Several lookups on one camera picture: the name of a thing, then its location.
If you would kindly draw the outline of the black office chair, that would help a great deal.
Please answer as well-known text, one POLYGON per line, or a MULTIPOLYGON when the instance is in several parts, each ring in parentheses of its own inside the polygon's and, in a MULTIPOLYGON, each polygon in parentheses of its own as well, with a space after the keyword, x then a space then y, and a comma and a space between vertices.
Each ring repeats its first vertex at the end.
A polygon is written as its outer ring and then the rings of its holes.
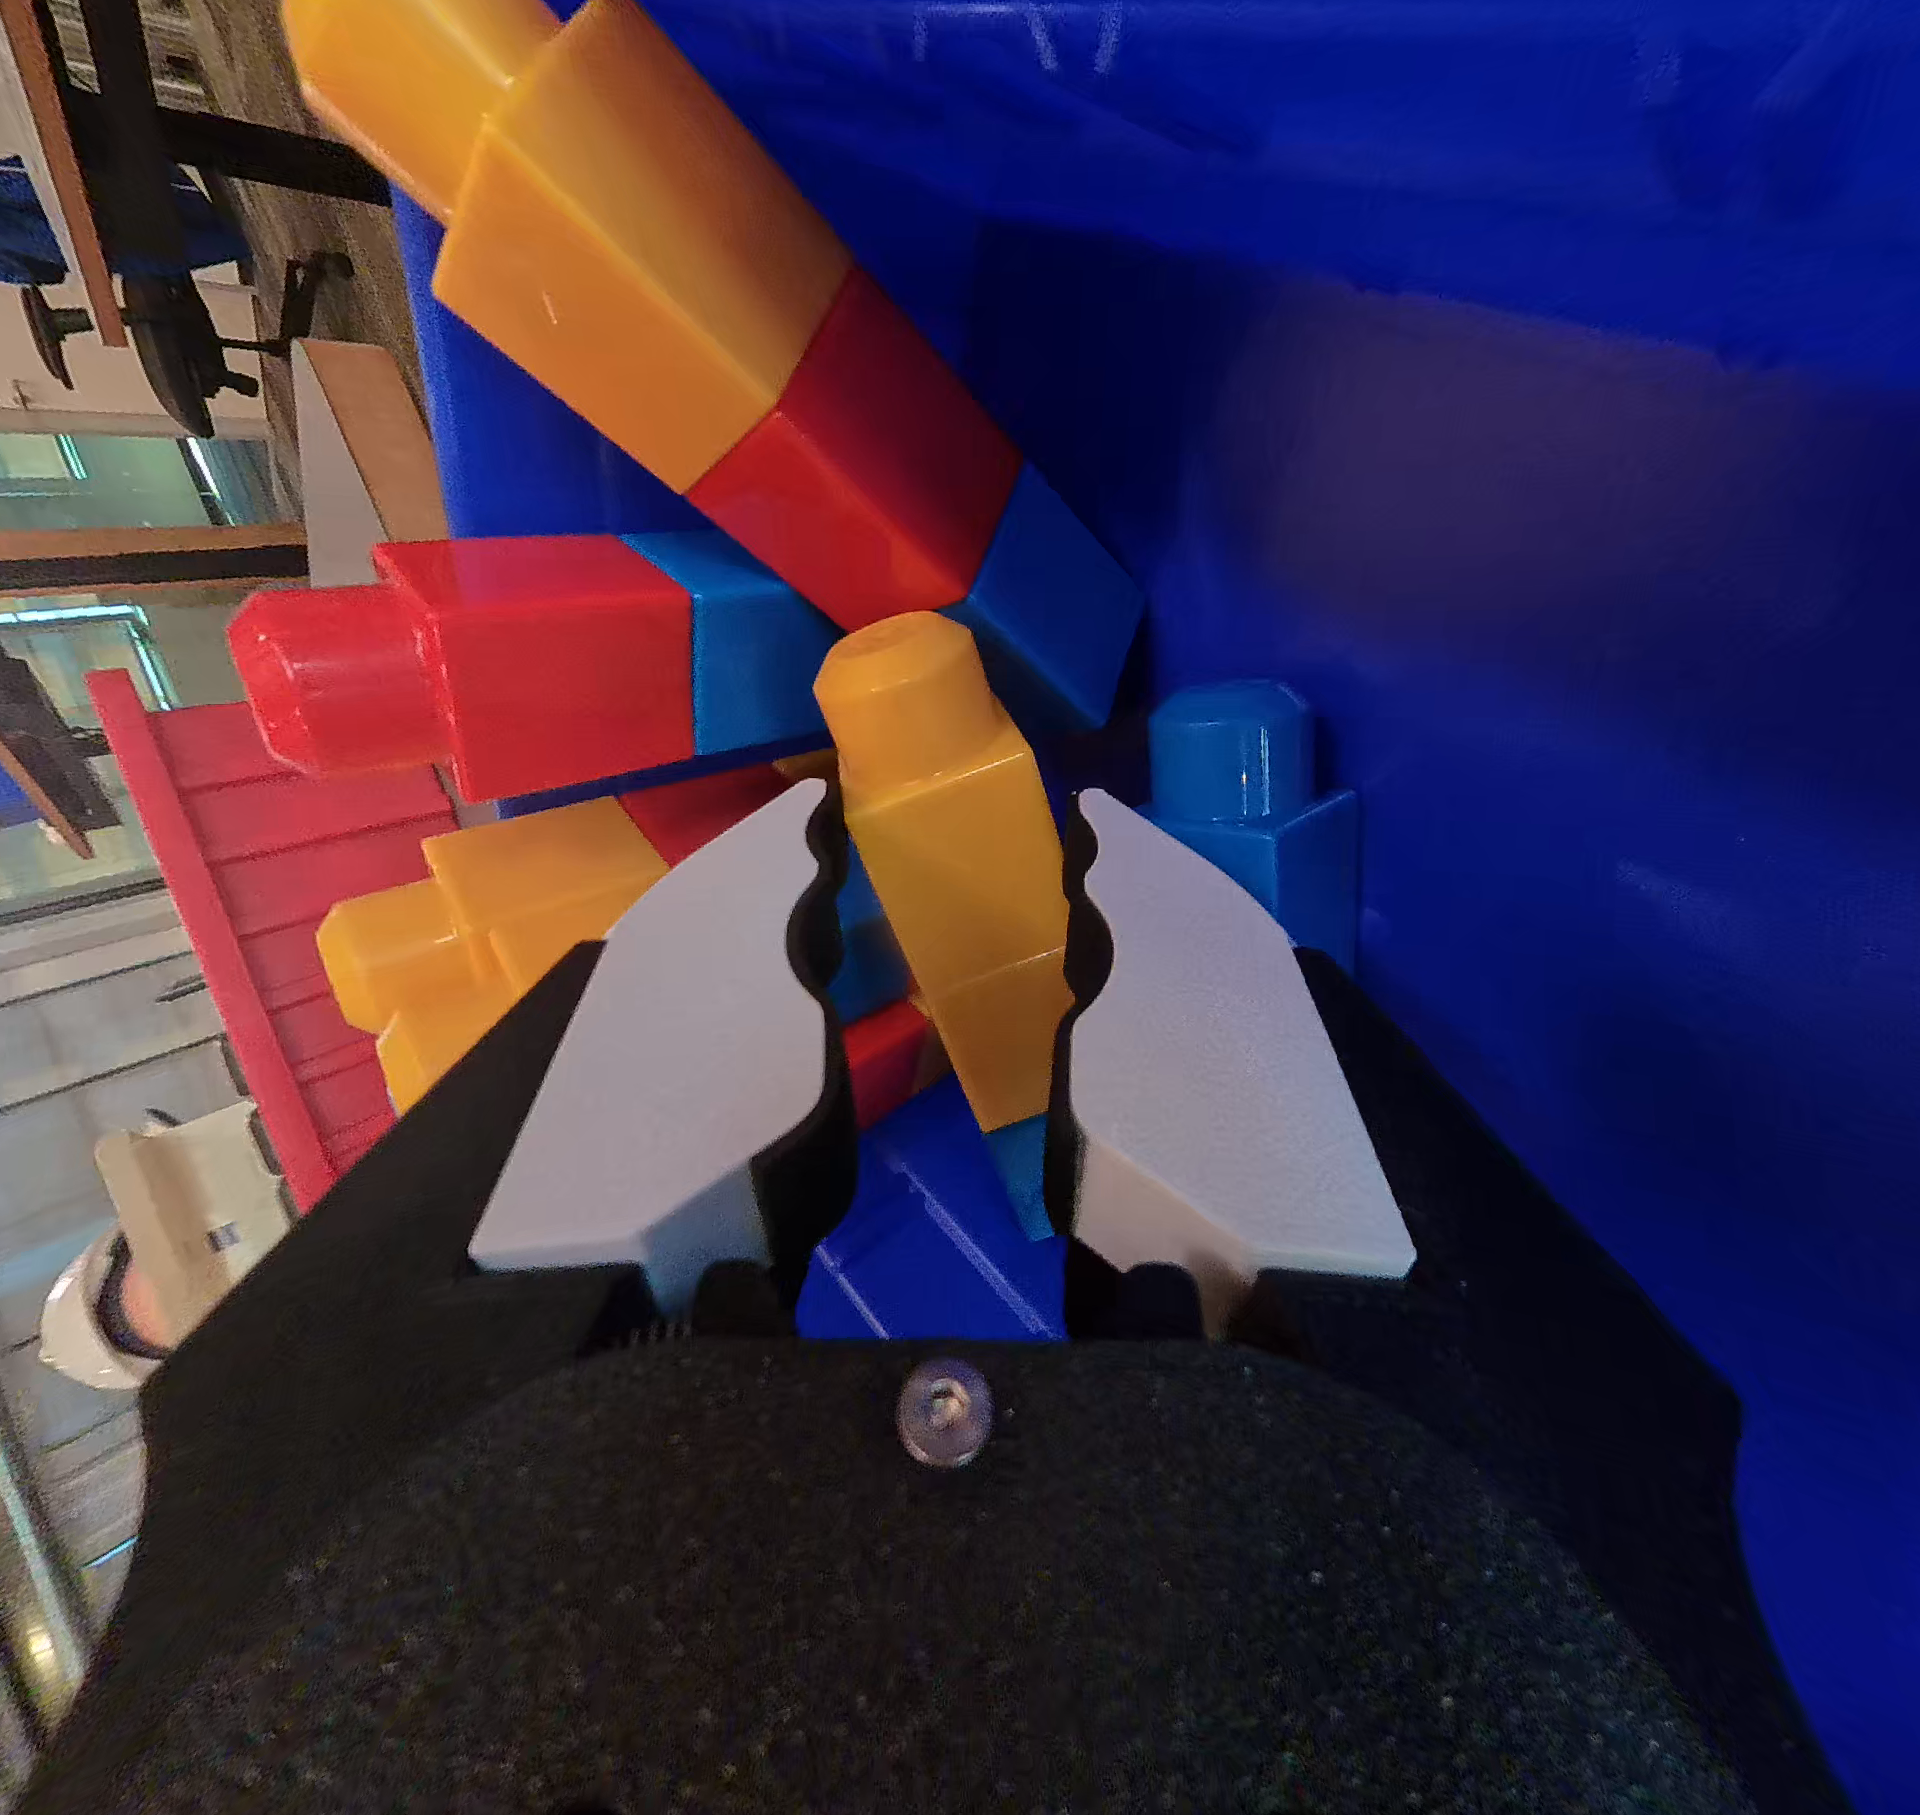
POLYGON ((226 337, 186 267, 171 169, 370 207, 391 203, 388 183, 342 143, 163 103, 139 0, 3 0, 3 52, 25 117, 18 155, 67 263, 59 285, 5 285, 39 365, 73 387, 70 337, 129 347, 180 433, 213 437, 213 397, 260 393, 228 353, 287 359, 323 283, 352 265, 326 249, 289 259, 279 333, 226 337))

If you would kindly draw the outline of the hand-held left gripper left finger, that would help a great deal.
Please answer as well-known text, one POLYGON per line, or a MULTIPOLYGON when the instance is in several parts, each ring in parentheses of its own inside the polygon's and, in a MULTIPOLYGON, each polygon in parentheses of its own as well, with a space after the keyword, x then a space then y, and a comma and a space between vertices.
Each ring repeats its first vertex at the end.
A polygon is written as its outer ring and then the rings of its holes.
POLYGON ((798 1307, 855 1193, 827 987, 848 833, 804 777, 674 867, 601 943, 468 1253, 483 1271, 633 1265, 691 1307, 716 1263, 798 1307))

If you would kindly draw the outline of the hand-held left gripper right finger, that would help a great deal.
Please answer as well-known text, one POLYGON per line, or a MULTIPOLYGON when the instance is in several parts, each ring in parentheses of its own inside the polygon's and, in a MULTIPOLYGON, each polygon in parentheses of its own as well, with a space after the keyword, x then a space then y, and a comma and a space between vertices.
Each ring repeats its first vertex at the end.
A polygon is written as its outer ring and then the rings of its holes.
POLYGON ((1284 929, 1099 787, 1072 799, 1064 885, 1052 1227, 1116 1271, 1182 1269, 1200 1307, 1267 1271, 1404 1285, 1413 1237, 1284 929))

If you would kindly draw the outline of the blue plastic bin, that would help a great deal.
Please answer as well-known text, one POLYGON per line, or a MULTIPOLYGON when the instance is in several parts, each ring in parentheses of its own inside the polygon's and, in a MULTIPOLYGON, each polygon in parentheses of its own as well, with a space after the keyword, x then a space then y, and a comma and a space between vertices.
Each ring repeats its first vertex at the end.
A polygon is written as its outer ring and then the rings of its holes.
POLYGON ((1740 1395, 1792 1689, 1916 1811, 1916 0, 640 4, 1153 691, 1311 703, 1360 979, 1740 1395))

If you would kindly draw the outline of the cluster of stacked block towers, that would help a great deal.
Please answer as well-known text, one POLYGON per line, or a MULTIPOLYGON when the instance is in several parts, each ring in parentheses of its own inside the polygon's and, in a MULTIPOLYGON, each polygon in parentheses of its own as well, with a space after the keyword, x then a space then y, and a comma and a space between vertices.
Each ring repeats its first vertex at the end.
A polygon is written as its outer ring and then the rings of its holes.
POLYGON ((839 633, 721 535, 391 543, 372 567, 249 597, 228 649, 292 771, 444 773, 495 807, 317 927, 402 1113, 671 867, 836 779, 811 681, 839 633))

